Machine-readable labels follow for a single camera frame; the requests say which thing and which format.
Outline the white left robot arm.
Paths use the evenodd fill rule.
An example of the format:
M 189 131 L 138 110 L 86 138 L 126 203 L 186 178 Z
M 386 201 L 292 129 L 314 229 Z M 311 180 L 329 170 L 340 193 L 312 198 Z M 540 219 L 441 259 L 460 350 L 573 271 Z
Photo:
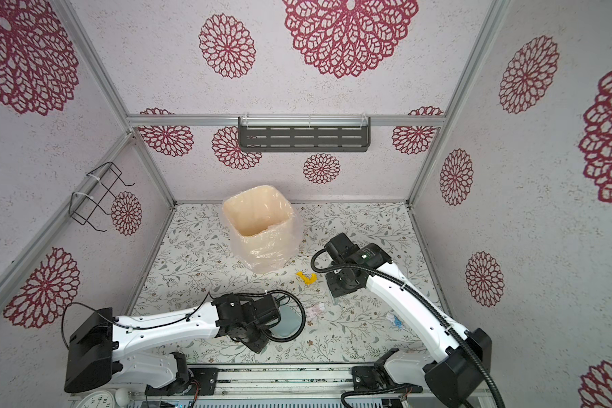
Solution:
M 152 316 L 114 316 L 111 308 L 96 309 L 66 341 L 64 391 L 79 394 L 116 381 L 144 384 L 155 394 L 177 394 L 191 379 L 187 358 L 180 352 L 153 355 L 151 349 L 228 337 L 259 353 L 281 319 L 278 301 L 269 293 L 227 294 Z

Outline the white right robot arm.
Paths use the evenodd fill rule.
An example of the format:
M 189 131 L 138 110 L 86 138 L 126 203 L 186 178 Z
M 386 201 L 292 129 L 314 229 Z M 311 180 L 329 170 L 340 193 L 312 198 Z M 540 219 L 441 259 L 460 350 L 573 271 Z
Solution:
M 399 320 L 423 342 L 427 354 L 409 357 L 391 351 L 375 367 L 391 381 L 387 391 L 428 389 L 447 407 L 468 406 L 469 396 L 481 384 L 503 407 L 502 393 L 491 375 L 492 340 L 482 329 L 470 331 L 428 300 L 380 246 L 361 248 L 345 234 L 331 238 L 323 248 L 331 265 L 311 269 L 326 277 L 335 298 L 367 289 L 384 301 Z

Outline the light blue plastic dustpan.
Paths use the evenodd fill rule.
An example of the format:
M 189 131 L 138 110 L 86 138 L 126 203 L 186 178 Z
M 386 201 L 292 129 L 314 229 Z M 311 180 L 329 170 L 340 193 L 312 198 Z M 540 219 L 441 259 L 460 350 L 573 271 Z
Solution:
M 270 328 L 270 336 L 275 342 L 289 342 L 299 336 L 304 322 L 304 314 L 299 308 L 283 305 L 279 308 L 280 321 Z

